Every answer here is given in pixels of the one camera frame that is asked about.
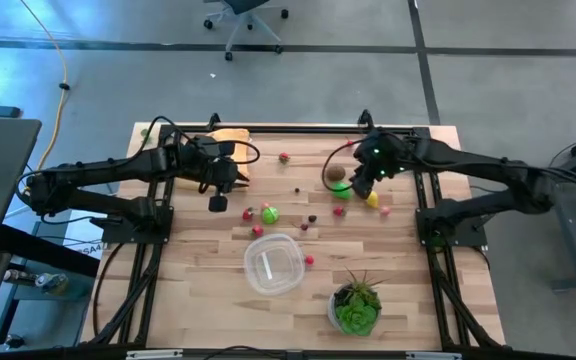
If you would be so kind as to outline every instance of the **succulent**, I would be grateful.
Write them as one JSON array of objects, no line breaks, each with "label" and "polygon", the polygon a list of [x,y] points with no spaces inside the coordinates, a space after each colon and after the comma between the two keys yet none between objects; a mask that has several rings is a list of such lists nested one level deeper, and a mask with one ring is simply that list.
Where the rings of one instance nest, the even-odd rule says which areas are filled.
[{"label": "succulent", "polygon": [[382,281],[366,281],[366,273],[361,281],[350,271],[352,281],[346,289],[341,305],[335,307],[335,314],[341,329],[348,335],[368,336],[377,322],[381,302],[373,286]]}]

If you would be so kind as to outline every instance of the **green ball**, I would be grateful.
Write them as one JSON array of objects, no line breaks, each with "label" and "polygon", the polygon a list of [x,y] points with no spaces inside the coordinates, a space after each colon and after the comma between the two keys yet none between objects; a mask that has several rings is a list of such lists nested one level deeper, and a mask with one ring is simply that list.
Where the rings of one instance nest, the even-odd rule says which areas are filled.
[{"label": "green ball", "polygon": [[[333,183],[332,185],[330,185],[330,187],[334,190],[341,190],[341,189],[345,189],[348,187],[348,185],[342,183],[342,182],[336,182]],[[350,192],[350,190],[344,190],[344,191],[333,191],[332,194],[340,199],[344,199],[344,200],[348,200],[350,199],[350,197],[352,196],[352,193]]]},{"label": "green ball", "polygon": [[264,224],[274,224],[279,220],[279,210],[277,208],[265,208],[261,213]]}]

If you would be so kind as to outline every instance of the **wooden tabletop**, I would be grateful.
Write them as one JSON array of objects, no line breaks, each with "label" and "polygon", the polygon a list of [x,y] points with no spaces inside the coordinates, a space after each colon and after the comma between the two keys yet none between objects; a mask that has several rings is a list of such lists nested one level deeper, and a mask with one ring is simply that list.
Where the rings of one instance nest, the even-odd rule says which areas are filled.
[{"label": "wooden tabletop", "polygon": [[[135,124],[129,155],[139,147],[140,132],[147,126],[147,123]],[[433,138],[459,148],[455,127],[433,126],[430,131]],[[356,197],[350,201],[333,197],[321,184],[323,162],[332,150],[347,141],[345,136],[254,133],[251,139],[262,157],[249,165],[250,188],[228,194],[226,212],[208,212],[209,194],[200,195],[196,190],[179,187],[173,192],[173,230],[162,256],[148,346],[439,349],[427,257],[419,245],[413,222],[418,205],[412,175],[405,173],[376,183],[380,204],[392,208],[390,216],[383,218]],[[287,165],[277,161],[281,152],[291,156]],[[350,150],[341,151],[332,163],[344,166],[347,174],[357,166]],[[442,173],[439,178],[444,197],[470,197],[465,176]],[[294,192],[296,187],[301,190],[299,193]],[[126,181],[120,186],[119,196],[145,195],[146,189],[145,183]],[[428,199],[433,206],[430,193]],[[261,221],[257,216],[246,222],[241,215],[244,209],[259,208],[263,202],[280,212],[276,224],[264,225],[265,234],[287,234],[299,243],[304,254],[315,258],[302,283],[280,296],[256,293],[243,270],[243,253],[254,240],[251,227]],[[332,214],[339,204],[348,210],[344,218]],[[295,228],[294,225],[306,222],[308,215],[317,215],[317,222],[307,231]],[[135,248],[124,246],[109,266],[100,292],[101,327],[126,296]],[[104,252],[102,266],[109,251]],[[455,248],[455,262],[464,302],[489,334],[503,343],[486,263],[469,248]],[[360,274],[367,270],[369,277],[386,280],[377,286],[383,309],[369,337],[343,335],[326,316],[330,295],[348,279],[345,268]],[[446,313],[453,339],[457,339],[454,312],[449,305]],[[136,333],[139,314],[138,310],[133,317],[131,338]],[[89,309],[81,340],[92,337]]]}]

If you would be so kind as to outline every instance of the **office chair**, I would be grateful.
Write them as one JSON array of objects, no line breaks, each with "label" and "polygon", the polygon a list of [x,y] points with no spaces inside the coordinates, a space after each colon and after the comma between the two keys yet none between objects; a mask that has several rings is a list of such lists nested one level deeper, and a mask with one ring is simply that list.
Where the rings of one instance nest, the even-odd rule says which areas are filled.
[{"label": "office chair", "polygon": [[[206,20],[204,21],[204,27],[206,29],[210,30],[213,28],[214,24],[212,20],[215,20],[215,22],[220,22],[226,18],[236,19],[235,29],[230,34],[230,38],[226,44],[225,58],[227,61],[232,61],[232,53],[230,52],[230,49],[232,48],[232,43],[235,41],[237,32],[244,23],[247,24],[248,30],[252,30],[254,24],[258,28],[261,28],[261,30],[263,30],[266,34],[273,37],[277,41],[277,45],[275,45],[275,52],[277,54],[281,54],[284,51],[284,48],[281,46],[281,39],[279,36],[277,36],[277,34],[275,34],[274,31],[272,31],[272,29],[263,20],[261,20],[256,14],[253,13],[254,9],[259,8],[259,6],[267,3],[268,1],[269,0],[204,0],[205,3],[221,2],[223,4],[223,9],[221,11],[206,15]],[[277,7],[268,6],[260,9],[272,8]],[[288,18],[287,9],[281,10],[281,18]]]}]

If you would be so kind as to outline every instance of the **plastic lid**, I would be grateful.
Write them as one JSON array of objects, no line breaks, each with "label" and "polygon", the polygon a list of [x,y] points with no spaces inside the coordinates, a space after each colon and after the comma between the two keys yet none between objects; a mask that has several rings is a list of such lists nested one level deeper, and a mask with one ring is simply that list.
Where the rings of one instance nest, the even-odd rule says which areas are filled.
[{"label": "plastic lid", "polygon": [[269,234],[255,240],[244,254],[246,277],[263,295],[283,294],[304,277],[304,255],[297,242],[285,234]]}]

